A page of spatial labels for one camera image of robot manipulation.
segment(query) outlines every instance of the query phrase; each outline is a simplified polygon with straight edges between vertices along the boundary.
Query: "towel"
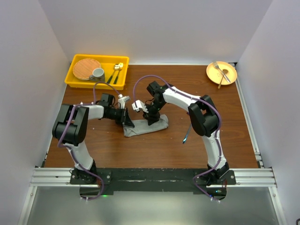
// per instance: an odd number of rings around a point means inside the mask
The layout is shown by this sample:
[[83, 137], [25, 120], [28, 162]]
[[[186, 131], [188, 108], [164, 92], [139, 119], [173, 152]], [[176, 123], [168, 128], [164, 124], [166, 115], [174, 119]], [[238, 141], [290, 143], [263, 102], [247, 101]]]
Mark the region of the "towel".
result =
[[166, 115], [161, 115], [159, 121], [153, 123], [152, 125], [148, 125], [147, 120], [133, 120], [132, 121], [135, 127], [126, 127], [124, 126], [124, 136], [132, 137], [135, 135], [143, 135], [159, 130], [163, 130], [168, 128], [169, 120]]

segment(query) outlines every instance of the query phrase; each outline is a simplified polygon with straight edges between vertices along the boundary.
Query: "round wooden board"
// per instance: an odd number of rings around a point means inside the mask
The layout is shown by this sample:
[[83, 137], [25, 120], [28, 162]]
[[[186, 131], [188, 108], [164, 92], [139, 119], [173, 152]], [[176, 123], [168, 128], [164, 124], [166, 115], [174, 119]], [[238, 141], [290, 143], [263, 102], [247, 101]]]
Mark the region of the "round wooden board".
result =
[[86, 81], [96, 68], [101, 68], [100, 62], [94, 59], [83, 59], [74, 65], [73, 74], [76, 78]]

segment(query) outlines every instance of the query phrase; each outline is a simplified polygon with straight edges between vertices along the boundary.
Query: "yellow plastic basket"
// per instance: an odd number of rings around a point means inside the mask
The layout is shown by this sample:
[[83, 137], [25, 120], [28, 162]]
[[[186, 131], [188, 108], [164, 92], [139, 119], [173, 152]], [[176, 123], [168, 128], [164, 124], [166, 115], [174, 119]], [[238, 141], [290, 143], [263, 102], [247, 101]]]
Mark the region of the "yellow plastic basket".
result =
[[[65, 83], [68, 84], [72, 88], [93, 88], [95, 81], [83, 81], [77, 79], [73, 74], [73, 67], [76, 62], [83, 60], [83, 59], [95, 59], [101, 63], [101, 68], [105, 72], [105, 82], [109, 79], [109, 77], [114, 72], [114, 65], [122, 62], [124, 64], [123, 69], [119, 73], [119, 78], [116, 84], [113, 84], [115, 77], [117, 76], [117, 71], [114, 73], [113, 79], [110, 83], [117, 90], [123, 90], [125, 85], [125, 79], [129, 64], [129, 57], [126, 56], [109, 56], [109, 55], [83, 55], [83, 54], [76, 54], [73, 58], [69, 71], [67, 73]], [[106, 84], [97, 84], [97, 89], [111, 89]]]

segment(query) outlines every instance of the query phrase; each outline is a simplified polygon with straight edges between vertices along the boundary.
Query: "wooden table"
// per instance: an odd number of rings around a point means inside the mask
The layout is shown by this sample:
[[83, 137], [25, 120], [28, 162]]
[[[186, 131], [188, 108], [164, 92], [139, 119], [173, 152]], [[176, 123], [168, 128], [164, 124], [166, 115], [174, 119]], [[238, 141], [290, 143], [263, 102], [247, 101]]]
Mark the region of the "wooden table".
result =
[[[130, 66], [126, 86], [121, 93], [132, 97], [132, 90], [138, 78], [144, 75], [158, 75], [187, 93], [211, 96], [223, 120], [221, 143], [224, 155], [231, 168], [257, 168], [253, 147], [235, 84], [218, 86], [206, 76], [206, 66]], [[156, 78], [145, 78], [137, 87], [137, 99], [151, 99], [146, 87]], [[101, 93], [112, 90], [97, 90]], [[93, 101], [92, 89], [70, 88], [67, 86], [63, 103], [78, 104]], [[132, 120], [143, 119], [142, 113], [132, 110], [133, 100], [127, 103]], [[160, 111], [169, 119], [169, 127], [155, 133], [126, 138], [123, 127], [113, 120], [90, 120], [86, 134], [86, 145], [97, 167], [144, 167], [144, 168], [206, 168], [207, 154], [202, 138], [191, 130], [187, 142], [182, 144], [190, 125], [189, 116], [177, 106], [167, 104]], [[66, 149], [57, 148], [52, 139], [45, 167], [74, 167]]]

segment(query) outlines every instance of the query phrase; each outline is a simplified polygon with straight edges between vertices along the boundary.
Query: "gray floor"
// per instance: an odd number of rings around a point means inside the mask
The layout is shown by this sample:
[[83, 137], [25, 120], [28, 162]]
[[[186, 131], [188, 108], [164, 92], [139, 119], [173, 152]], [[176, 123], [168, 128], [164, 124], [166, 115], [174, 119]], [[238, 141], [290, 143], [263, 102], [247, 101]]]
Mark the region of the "gray floor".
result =
[[221, 204], [205, 195], [116, 192], [86, 202], [78, 187], [39, 187], [29, 225], [278, 225], [268, 188], [228, 188]]

